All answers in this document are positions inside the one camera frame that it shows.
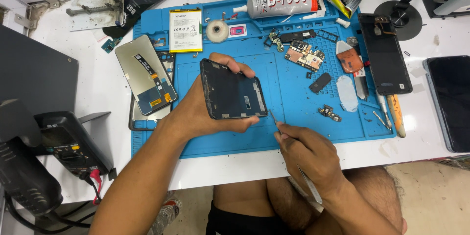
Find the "black suction stand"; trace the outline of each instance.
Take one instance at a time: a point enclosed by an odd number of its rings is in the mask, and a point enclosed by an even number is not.
[[[397,31],[398,40],[410,40],[416,37],[423,27],[423,19],[410,3],[411,0],[391,0],[380,4],[374,13],[391,17]]]

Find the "white table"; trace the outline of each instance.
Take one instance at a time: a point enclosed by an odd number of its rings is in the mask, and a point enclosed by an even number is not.
[[[157,8],[212,1],[219,0],[165,0]],[[361,11],[373,13],[385,1],[388,0],[363,0]],[[430,19],[421,1],[415,0],[411,4],[420,12],[423,24],[427,25],[414,39],[400,42],[402,51],[411,55],[404,55],[408,71],[422,68],[422,61],[429,57],[470,54],[470,16]],[[106,54],[101,49],[103,42],[97,43],[91,31],[68,31],[65,9],[69,6],[70,2],[45,12],[32,38],[79,61],[77,117],[93,112],[112,112],[102,121],[89,122],[86,128],[119,173],[131,158],[131,132],[127,127],[131,90],[114,52]],[[121,43],[131,40],[132,34],[128,33]],[[410,78],[415,92],[399,96],[406,138],[336,144],[343,169],[455,155],[444,145],[426,77],[410,75]],[[60,182],[64,203],[94,198],[93,189],[72,177],[54,157],[42,157],[41,160]],[[287,176],[283,162],[278,150],[183,159],[176,166],[170,189]],[[106,179],[102,193],[109,185]]]

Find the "black shorts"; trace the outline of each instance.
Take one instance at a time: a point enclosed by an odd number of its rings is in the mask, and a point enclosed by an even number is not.
[[[211,203],[206,235],[303,235],[291,231],[279,218],[254,217],[220,210]]]

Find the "roll of tape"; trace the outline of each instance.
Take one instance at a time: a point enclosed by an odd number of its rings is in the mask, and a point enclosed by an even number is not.
[[[213,43],[220,43],[228,37],[228,25],[222,20],[209,22],[206,28],[207,38]]]

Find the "black smartphone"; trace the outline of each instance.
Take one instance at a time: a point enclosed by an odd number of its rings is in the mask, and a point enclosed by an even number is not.
[[[423,65],[447,149],[470,152],[470,56],[428,58]]]
[[[200,63],[207,111],[213,119],[267,116],[266,103],[257,77],[233,73],[226,65],[209,59]]]
[[[390,16],[360,13],[358,18],[377,92],[411,93],[413,86]]]

